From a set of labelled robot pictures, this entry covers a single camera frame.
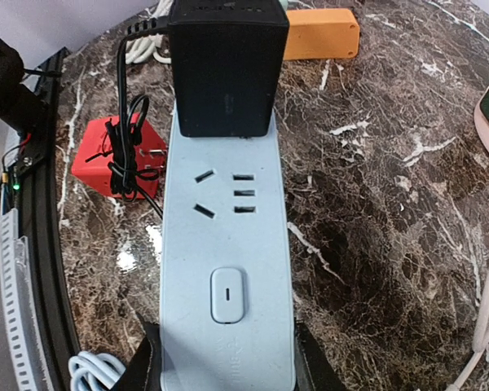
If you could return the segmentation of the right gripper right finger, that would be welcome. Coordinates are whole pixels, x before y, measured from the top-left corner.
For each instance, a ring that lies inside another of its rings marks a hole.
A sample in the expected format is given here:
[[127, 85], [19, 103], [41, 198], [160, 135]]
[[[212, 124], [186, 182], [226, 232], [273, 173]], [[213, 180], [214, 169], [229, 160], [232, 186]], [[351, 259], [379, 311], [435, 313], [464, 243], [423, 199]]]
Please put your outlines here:
[[346, 391], [308, 327], [295, 322], [295, 390]]

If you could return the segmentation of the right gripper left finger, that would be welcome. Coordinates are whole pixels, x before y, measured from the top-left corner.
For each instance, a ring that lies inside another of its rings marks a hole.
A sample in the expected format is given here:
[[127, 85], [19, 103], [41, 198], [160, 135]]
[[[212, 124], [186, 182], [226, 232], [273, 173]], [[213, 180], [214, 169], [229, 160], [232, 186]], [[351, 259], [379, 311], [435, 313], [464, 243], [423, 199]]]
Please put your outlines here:
[[162, 349], [160, 328], [136, 314], [145, 331], [129, 366], [113, 385], [114, 391], [159, 391], [161, 390]]

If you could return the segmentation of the light blue power strip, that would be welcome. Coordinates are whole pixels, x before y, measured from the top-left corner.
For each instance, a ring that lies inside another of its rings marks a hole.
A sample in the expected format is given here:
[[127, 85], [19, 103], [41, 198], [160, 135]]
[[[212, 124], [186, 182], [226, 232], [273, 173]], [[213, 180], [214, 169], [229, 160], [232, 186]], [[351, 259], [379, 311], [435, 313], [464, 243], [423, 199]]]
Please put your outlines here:
[[294, 315], [278, 132], [172, 124], [160, 281], [161, 388], [292, 390]]

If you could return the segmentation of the black plug adapter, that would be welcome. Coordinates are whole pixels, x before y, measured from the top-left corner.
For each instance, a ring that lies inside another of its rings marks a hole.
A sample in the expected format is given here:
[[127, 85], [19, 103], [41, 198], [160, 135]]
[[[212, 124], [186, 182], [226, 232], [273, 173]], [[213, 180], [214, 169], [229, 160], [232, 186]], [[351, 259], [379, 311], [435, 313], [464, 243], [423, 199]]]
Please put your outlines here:
[[265, 136], [288, 34], [278, 1], [174, 2], [168, 38], [181, 135]]

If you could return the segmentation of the green plug adapter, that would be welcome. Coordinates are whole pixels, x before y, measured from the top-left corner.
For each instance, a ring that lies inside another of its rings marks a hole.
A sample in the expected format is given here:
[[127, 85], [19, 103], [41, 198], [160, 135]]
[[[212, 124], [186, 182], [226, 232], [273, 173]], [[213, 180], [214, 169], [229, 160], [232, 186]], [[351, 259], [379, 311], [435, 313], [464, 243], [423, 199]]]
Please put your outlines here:
[[284, 11], [287, 11], [289, 8], [289, 1], [288, 0], [279, 0], [280, 5], [284, 9]]

